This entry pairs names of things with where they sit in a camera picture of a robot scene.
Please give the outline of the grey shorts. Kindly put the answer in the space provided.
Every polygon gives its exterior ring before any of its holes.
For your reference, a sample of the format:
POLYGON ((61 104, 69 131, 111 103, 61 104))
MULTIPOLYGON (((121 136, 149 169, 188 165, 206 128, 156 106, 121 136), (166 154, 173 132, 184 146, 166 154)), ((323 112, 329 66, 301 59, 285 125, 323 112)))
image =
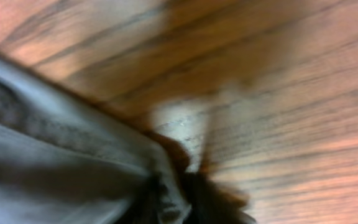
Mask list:
POLYGON ((0 223, 253 223, 164 148, 0 58, 0 223))

